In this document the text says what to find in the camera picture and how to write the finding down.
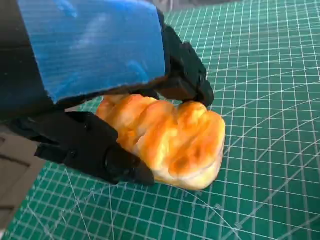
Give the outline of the black left robot hand, blue tape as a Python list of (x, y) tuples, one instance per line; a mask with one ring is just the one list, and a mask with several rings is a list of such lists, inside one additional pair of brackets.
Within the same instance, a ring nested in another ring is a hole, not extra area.
[(154, 183), (151, 170), (90, 112), (95, 97), (139, 93), (214, 101), (190, 43), (144, 0), (3, 0), (0, 121), (37, 143), (35, 155), (111, 184)]

